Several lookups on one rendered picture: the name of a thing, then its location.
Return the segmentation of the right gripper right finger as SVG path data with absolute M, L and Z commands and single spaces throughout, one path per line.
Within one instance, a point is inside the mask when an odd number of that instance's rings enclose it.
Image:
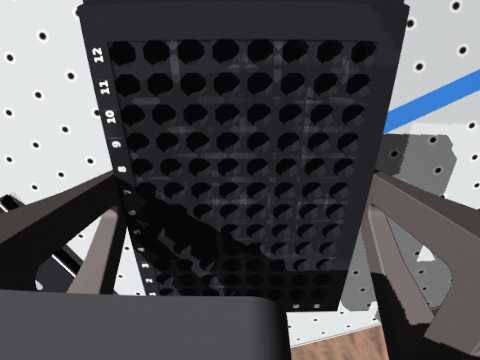
M 452 285 L 436 315 L 386 215 L 448 265 Z M 360 227 L 389 360 L 480 355 L 480 210 L 375 169 Z

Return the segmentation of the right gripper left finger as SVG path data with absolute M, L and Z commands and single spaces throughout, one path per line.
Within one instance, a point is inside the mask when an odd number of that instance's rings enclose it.
M 113 170 L 0 214 L 0 289 L 39 292 L 40 265 L 100 216 L 66 293 L 112 295 L 127 230 Z

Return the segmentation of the blue tape outline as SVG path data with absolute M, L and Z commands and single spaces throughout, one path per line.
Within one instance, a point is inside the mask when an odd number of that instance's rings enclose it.
M 388 112 L 383 134 L 480 90 L 480 69 Z

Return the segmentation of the black well plate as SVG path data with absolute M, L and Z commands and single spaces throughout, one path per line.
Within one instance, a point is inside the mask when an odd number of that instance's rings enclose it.
M 77 10 L 145 294 L 337 312 L 410 6 L 83 0 Z

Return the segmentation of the grey perforated metal base plate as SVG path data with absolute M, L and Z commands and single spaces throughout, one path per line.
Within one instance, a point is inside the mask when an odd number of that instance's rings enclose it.
M 410 6 L 389 111 L 480 69 L 480 0 Z M 0 197 L 20 207 L 112 169 L 77 7 L 0 0 Z M 376 170 L 480 210 L 480 90 L 382 136 Z M 446 263 L 387 215 L 431 310 Z M 337 312 L 286 313 L 290 348 L 381 325 L 359 230 Z M 128 228 L 112 295 L 145 295 Z

